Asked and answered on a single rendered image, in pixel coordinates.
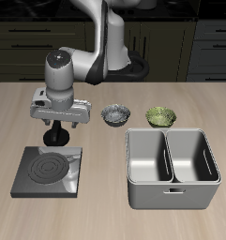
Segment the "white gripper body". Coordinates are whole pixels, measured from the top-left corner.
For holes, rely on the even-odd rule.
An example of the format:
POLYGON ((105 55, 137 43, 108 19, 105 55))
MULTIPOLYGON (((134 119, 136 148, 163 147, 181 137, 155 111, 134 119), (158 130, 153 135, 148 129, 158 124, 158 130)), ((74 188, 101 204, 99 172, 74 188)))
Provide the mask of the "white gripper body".
POLYGON ((65 122, 88 123, 90 120, 91 103, 86 100, 75 99, 73 105, 66 111, 55 111, 49 100, 33 102, 30 115, 43 120, 58 120, 65 122))

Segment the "dark grey flat stove plate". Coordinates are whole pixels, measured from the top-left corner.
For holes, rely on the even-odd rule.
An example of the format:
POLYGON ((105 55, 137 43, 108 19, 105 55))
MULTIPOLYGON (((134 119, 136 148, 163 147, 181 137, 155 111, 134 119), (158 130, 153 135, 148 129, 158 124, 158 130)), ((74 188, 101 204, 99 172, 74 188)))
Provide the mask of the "dark grey flat stove plate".
POLYGON ((11 197, 76 198, 82 154, 78 146, 26 146, 11 197))

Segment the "grey fluted dish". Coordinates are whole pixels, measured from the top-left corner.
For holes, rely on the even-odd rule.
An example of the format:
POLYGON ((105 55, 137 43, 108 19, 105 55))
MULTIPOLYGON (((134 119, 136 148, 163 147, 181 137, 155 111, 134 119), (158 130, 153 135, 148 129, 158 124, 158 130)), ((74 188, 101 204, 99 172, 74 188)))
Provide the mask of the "grey fluted dish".
POLYGON ((130 117, 130 110, 124 105, 112 104, 101 111, 101 117, 111 127, 122 127, 130 117))

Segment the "dark kitchen cupboards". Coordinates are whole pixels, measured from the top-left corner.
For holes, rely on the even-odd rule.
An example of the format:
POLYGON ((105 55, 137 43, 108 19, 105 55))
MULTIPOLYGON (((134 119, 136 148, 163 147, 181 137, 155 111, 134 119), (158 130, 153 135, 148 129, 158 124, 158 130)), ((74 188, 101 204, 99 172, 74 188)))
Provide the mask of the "dark kitchen cupboards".
MULTIPOLYGON (((186 75, 200 0, 158 0, 152 9, 115 7, 124 43, 149 65, 143 82, 181 82, 186 75)), ((48 53, 63 46, 94 50, 92 19, 69 0, 0 0, 0 82, 42 82, 48 53)))

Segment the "green fluted dish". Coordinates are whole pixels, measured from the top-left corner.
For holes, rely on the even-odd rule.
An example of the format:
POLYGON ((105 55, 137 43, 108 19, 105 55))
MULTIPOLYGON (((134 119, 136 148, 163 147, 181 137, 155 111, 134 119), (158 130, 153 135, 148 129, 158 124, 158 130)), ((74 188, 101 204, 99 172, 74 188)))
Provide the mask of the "green fluted dish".
POLYGON ((146 120, 153 128, 169 128, 176 121, 176 114, 166 107, 154 107, 145 114, 146 120))

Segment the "white two-bin basket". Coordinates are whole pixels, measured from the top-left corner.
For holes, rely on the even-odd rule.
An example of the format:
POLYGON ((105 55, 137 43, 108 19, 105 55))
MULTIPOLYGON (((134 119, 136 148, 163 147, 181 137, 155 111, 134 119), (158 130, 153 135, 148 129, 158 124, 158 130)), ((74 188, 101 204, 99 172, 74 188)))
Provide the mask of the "white two-bin basket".
POLYGON ((126 160, 133 209, 205 209, 221 183, 199 128, 130 128, 126 160))

